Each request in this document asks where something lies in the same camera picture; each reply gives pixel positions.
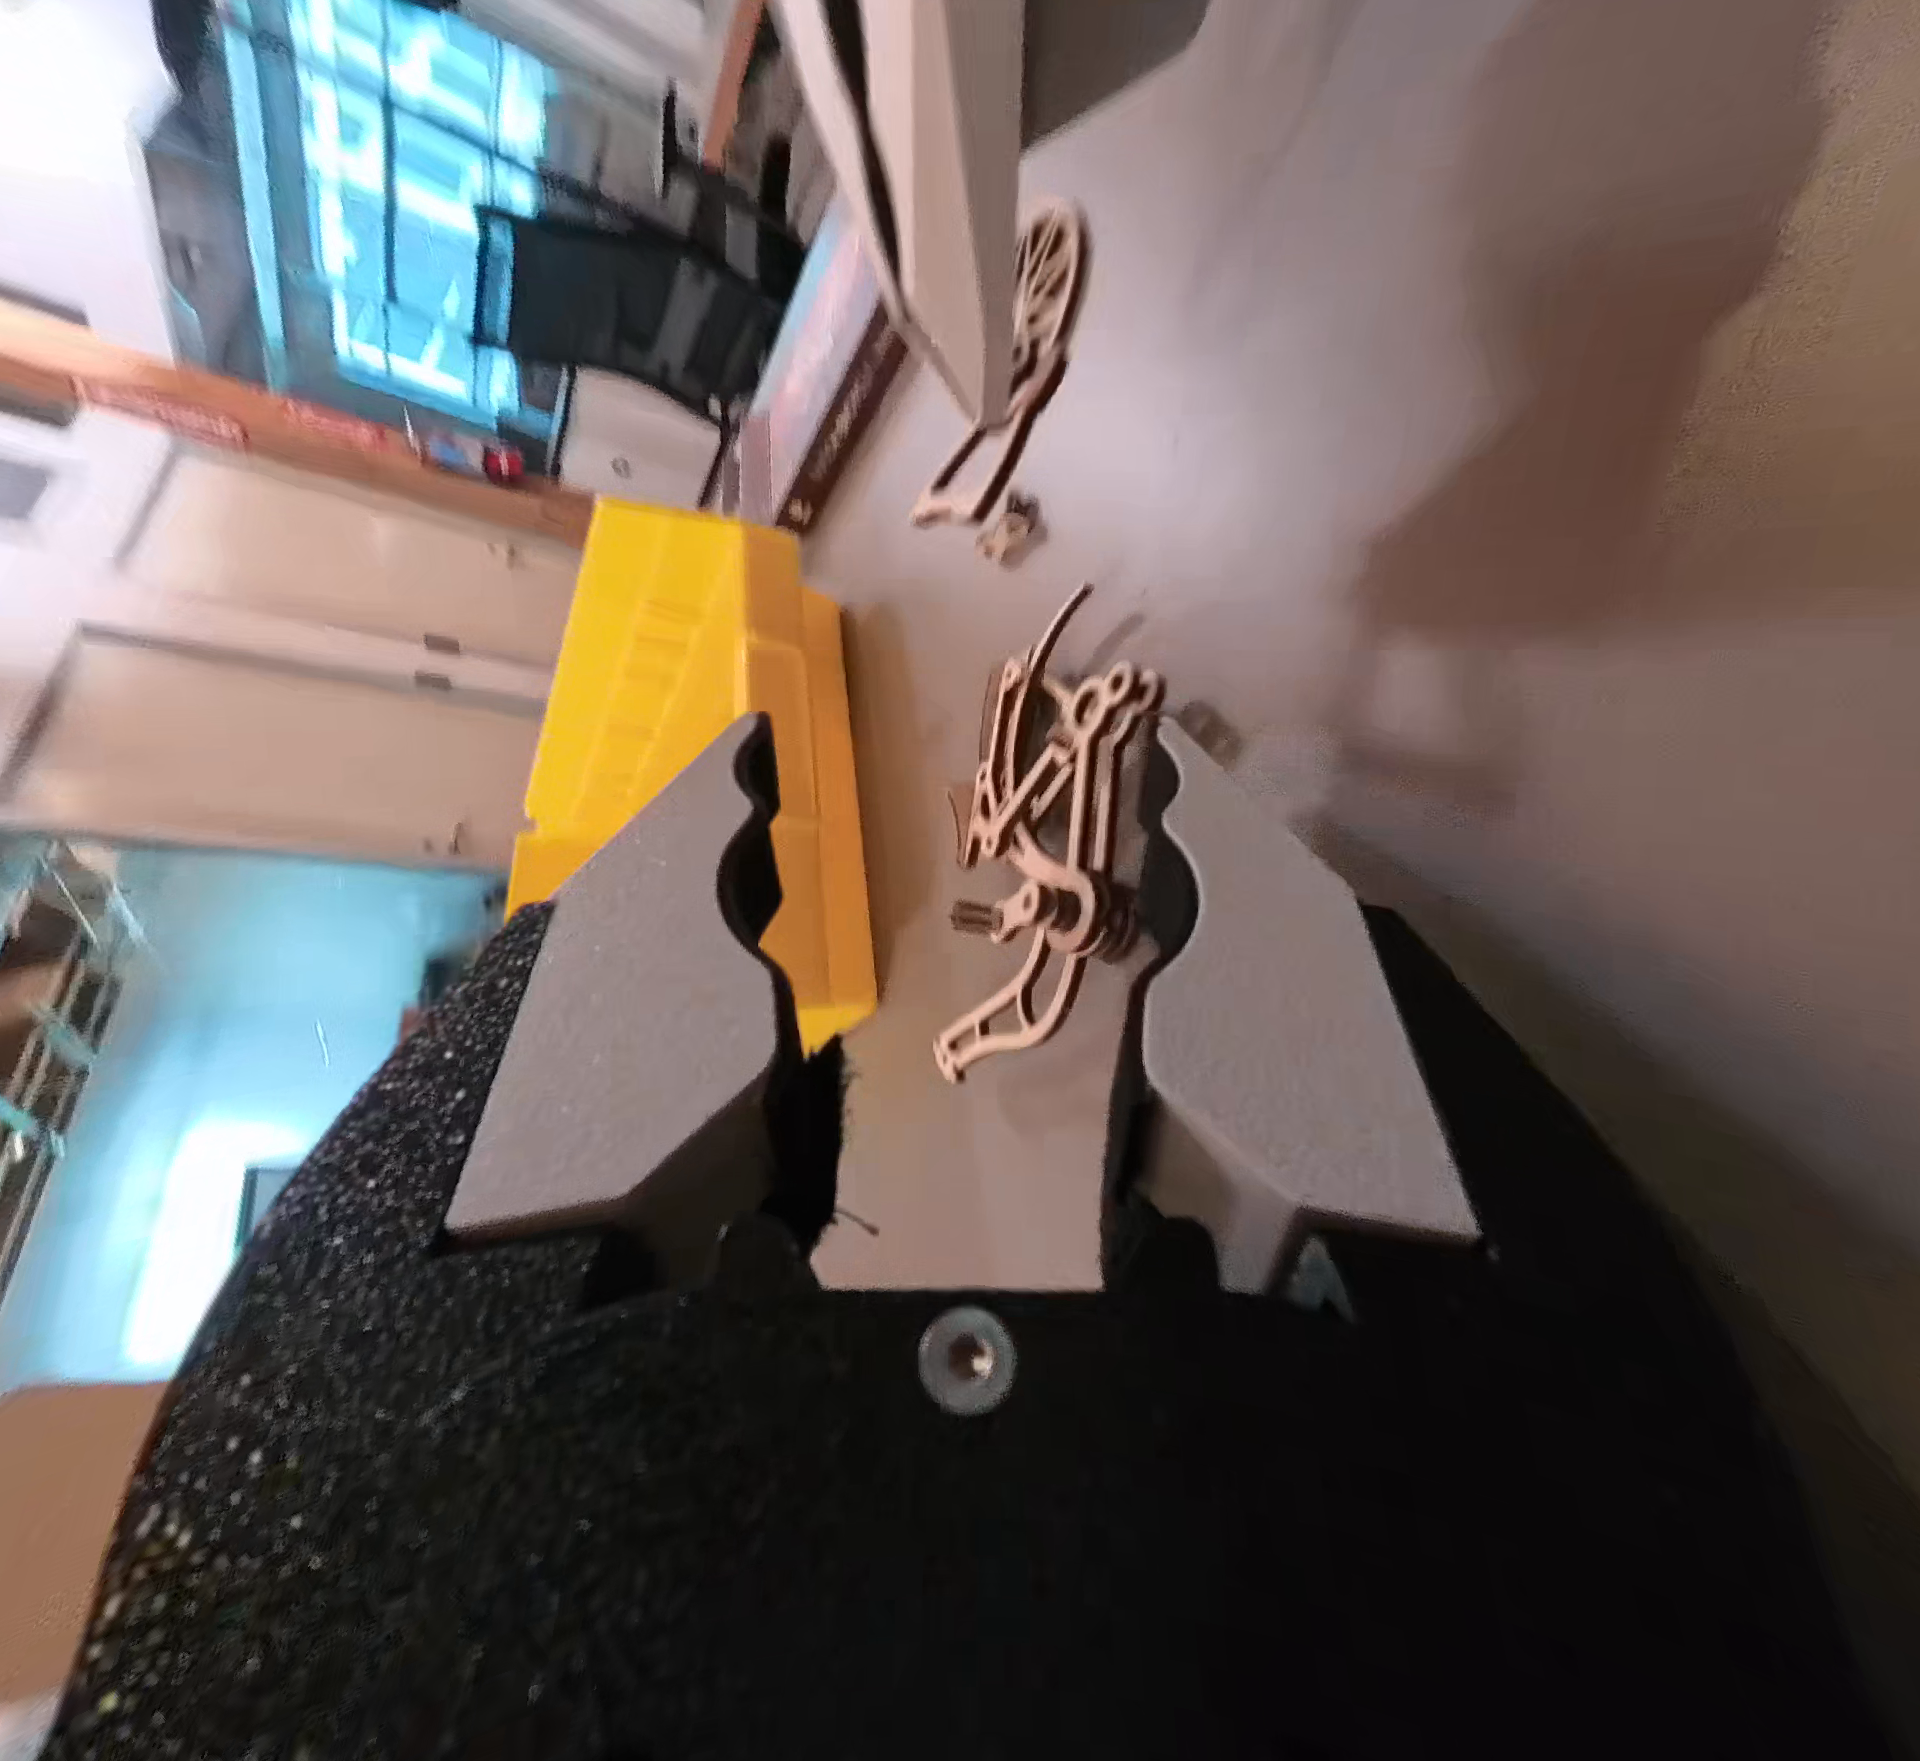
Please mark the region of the large paned window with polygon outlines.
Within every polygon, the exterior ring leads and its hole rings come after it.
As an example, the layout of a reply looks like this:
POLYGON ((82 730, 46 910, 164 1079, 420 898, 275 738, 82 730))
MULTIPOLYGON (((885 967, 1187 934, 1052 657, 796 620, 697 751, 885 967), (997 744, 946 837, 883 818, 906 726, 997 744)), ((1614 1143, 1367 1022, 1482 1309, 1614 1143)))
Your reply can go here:
POLYGON ((557 70, 407 0, 232 0, 227 27, 277 380, 394 425, 542 438, 557 374, 474 327, 480 212, 542 210, 557 70))

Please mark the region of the long red sign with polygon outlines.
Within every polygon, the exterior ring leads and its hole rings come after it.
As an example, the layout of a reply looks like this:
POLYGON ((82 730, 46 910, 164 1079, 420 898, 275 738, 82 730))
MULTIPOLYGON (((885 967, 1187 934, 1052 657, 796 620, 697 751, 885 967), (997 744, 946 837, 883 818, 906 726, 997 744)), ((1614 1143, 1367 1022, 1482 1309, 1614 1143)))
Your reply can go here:
POLYGON ((72 386, 76 398, 89 408, 109 409, 203 446, 251 447, 251 431, 242 420, 168 386, 82 376, 74 376, 72 386))

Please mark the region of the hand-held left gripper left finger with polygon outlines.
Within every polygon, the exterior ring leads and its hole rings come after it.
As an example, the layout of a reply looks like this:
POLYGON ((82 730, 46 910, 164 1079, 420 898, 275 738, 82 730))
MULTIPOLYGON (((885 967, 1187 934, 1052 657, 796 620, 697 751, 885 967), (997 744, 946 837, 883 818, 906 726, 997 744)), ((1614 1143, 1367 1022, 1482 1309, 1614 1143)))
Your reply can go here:
POLYGON ((768 1101, 801 1058, 763 945, 778 811, 772 719, 745 713, 561 886, 444 1219, 454 1244, 611 1228, 714 1247, 767 1199, 768 1101))

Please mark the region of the yellow plastic bin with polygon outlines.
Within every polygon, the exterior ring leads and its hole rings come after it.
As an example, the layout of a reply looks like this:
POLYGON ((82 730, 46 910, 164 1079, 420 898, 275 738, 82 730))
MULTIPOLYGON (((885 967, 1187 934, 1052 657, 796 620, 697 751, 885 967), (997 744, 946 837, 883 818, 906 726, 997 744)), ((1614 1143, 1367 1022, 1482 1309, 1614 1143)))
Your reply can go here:
POLYGON ((780 910, 763 947, 807 1052, 870 1019, 877 973, 844 614, 798 541, 687 508, 598 500, 550 683, 507 911, 546 901, 737 718, 772 722, 780 910))

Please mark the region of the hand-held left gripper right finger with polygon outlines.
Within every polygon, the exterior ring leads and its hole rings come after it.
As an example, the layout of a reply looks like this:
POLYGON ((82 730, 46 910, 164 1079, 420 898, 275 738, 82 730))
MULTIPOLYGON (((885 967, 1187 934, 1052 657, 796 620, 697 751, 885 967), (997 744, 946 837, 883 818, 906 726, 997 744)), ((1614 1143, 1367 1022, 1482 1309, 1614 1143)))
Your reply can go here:
POLYGON ((1365 914, 1175 719, 1140 777, 1137 927, 1102 1160, 1102 1279, 1187 1219, 1223 1289, 1312 1238, 1469 1249, 1481 1222, 1365 914))

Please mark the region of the metal shelving rack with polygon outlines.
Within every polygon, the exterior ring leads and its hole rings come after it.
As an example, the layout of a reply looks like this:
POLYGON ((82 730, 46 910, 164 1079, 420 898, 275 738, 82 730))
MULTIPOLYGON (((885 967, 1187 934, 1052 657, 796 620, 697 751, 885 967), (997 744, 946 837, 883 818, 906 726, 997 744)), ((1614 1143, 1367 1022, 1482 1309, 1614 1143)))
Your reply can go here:
POLYGON ((146 932, 116 850, 7 832, 2 846, 2 1283, 67 1152, 146 932))

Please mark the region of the wooden spoked wheel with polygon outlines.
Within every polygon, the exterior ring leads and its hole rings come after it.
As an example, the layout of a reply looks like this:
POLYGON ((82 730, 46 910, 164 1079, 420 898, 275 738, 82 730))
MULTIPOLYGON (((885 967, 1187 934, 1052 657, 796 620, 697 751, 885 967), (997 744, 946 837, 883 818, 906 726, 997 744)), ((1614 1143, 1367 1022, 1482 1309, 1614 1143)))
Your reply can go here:
POLYGON ((1022 221, 1014 261, 1011 412, 1028 408, 1069 356, 1091 258, 1083 210, 1039 203, 1022 221))

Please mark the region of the brown puzzle box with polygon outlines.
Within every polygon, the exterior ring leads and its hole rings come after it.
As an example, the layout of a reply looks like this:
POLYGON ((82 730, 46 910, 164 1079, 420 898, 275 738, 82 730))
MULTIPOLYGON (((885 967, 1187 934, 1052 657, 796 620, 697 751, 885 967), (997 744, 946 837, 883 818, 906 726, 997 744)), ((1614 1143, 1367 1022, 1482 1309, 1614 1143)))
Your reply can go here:
POLYGON ((740 518, 805 535, 827 508, 906 355, 841 201, 826 213, 742 418, 740 518))

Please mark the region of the wooden bicycle fork piece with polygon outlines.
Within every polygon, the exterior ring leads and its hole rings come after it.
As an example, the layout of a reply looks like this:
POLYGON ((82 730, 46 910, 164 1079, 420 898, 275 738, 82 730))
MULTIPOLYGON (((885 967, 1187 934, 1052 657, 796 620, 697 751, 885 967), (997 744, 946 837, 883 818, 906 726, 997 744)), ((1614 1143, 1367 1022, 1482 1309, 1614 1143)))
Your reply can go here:
POLYGON ((1037 420, 1069 369, 1066 352, 1051 352, 1016 384, 1011 413, 997 425, 965 429, 909 509, 913 526, 970 526, 987 531, 1013 504, 1014 475, 1037 420))

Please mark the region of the wooden bicycle frame assembly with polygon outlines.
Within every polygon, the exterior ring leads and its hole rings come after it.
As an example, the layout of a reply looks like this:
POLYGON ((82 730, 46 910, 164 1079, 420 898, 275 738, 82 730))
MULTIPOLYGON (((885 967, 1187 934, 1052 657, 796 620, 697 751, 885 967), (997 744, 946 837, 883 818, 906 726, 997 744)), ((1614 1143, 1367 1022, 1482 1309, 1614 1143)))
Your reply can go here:
POLYGON ((1019 953, 972 1010, 942 1028, 932 1056, 960 1084, 972 1069, 1049 1042, 1087 969, 1126 957, 1140 936, 1136 893, 1118 872, 1130 753, 1160 718, 1164 675, 1119 660, 1062 673, 1055 653, 1091 597, 1069 593, 1040 634, 988 675, 970 788, 952 788, 956 862, 1004 866, 992 901, 959 901, 954 932, 1019 953))

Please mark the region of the black office chair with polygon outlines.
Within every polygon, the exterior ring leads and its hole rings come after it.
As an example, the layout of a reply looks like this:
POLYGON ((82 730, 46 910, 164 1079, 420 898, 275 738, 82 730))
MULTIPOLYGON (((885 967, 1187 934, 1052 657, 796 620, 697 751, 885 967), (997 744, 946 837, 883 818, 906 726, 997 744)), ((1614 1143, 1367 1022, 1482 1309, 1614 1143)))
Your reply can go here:
POLYGON ((478 203, 472 343, 554 383, 546 468, 578 492, 712 506, 805 244, 749 217, 725 242, 627 207, 478 203))

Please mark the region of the wooden beam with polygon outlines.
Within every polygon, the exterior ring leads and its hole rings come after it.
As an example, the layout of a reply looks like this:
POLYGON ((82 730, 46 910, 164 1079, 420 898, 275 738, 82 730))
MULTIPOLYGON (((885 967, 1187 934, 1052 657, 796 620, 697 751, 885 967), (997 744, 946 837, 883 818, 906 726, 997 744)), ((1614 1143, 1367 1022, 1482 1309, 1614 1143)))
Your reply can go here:
POLYGON ((197 364, 177 364, 117 347, 89 327, 15 300, 2 303, 2 374, 7 384, 19 386, 36 398, 69 398, 81 409, 95 412, 109 409, 79 400, 72 386, 74 376, 168 386, 188 398, 225 409, 247 423, 251 431, 249 449, 216 449, 252 453, 290 470, 337 477, 375 494, 465 516, 518 536, 540 538, 575 550, 588 546, 596 509, 596 500, 588 492, 531 477, 523 487, 496 487, 484 479, 445 474, 420 458, 423 438, 411 436, 407 429, 388 428, 394 436, 390 451, 375 453, 331 446, 286 423, 283 400, 290 395, 252 380, 218 374, 197 364))

